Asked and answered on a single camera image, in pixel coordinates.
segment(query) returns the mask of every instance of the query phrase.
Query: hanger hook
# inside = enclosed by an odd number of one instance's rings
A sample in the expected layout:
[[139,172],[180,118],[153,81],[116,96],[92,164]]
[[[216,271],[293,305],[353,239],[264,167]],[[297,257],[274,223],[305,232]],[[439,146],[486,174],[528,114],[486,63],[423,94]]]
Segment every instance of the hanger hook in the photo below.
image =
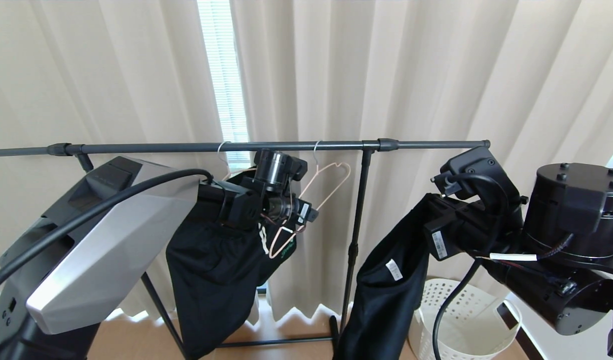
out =
[[315,168],[319,169],[320,164],[318,163],[318,157],[316,156],[316,150],[318,150],[318,144],[320,144],[322,140],[318,140],[315,142],[315,146],[313,146],[313,159],[315,159]]
[[224,164],[226,164],[227,168],[229,168],[229,162],[220,156],[220,149],[222,149],[222,145],[226,143],[231,143],[231,141],[222,141],[222,143],[220,143],[220,146],[217,147],[217,158],[220,159]]

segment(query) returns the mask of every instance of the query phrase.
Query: barcode label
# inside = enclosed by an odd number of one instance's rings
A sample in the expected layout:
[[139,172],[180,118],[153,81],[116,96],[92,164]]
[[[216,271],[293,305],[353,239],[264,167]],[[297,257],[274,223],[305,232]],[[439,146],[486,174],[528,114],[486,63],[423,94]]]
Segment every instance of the barcode label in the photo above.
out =
[[442,238],[442,232],[436,231],[432,234],[433,243],[435,244],[435,249],[437,250],[437,257],[440,259],[444,259],[447,257],[447,248],[444,246],[444,239]]
[[391,272],[391,276],[393,276],[393,280],[398,281],[402,279],[402,273],[400,272],[400,268],[398,267],[398,264],[396,264],[396,262],[393,261],[393,259],[389,260],[386,263],[386,268],[388,269],[388,271]]

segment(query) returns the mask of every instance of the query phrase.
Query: wooden floor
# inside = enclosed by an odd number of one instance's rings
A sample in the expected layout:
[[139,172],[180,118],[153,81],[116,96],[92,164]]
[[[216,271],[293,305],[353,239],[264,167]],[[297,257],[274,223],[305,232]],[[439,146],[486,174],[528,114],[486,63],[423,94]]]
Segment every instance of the wooden floor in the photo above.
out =
[[[323,337],[329,335],[330,313],[318,309],[313,319],[290,313],[276,323],[270,308],[262,306],[256,326],[245,323],[227,342],[246,342],[291,337]],[[294,344],[220,348],[202,360],[330,360],[333,348],[330,341]],[[89,352],[90,360],[177,360],[183,357],[167,328],[161,321],[150,319],[134,322],[119,316],[101,324]],[[409,343],[404,344],[400,360],[416,360]],[[528,360],[517,342],[501,353],[496,360]]]

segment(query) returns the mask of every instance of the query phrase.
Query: curtain fold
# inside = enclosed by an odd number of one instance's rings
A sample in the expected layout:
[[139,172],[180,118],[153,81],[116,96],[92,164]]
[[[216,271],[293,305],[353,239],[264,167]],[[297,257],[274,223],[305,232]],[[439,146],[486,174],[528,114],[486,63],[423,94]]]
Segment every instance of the curtain fold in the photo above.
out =
[[[0,1],[0,148],[221,141],[196,2]],[[214,153],[129,157],[227,173]],[[83,176],[74,158],[0,158],[0,255]],[[173,310],[163,253],[147,272]],[[120,306],[159,316],[140,282]]]
[[[527,196],[539,166],[613,154],[613,0],[231,0],[231,12],[252,141],[489,139]],[[460,152],[373,155],[356,270]],[[352,176],[270,278],[276,319],[341,312],[360,155],[318,161],[349,162]],[[342,176],[323,174],[306,198],[318,204]],[[460,279],[470,265],[459,255],[428,273]],[[485,271],[471,283],[505,292]]]

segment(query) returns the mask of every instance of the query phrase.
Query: white laundry basket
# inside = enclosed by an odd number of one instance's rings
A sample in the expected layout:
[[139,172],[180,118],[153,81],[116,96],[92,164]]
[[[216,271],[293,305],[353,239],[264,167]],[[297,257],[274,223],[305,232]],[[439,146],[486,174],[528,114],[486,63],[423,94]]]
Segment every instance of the white laundry basket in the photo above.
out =
[[[409,343],[418,360],[435,360],[433,322],[442,303],[458,284],[445,278],[425,282],[422,303],[413,315],[409,330]],[[517,319],[517,325],[510,330],[497,312],[501,303]],[[442,360],[492,359],[512,344],[521,325],[521,313],[512,303],[467,285],[451,301],[440,322],[440,356]]]

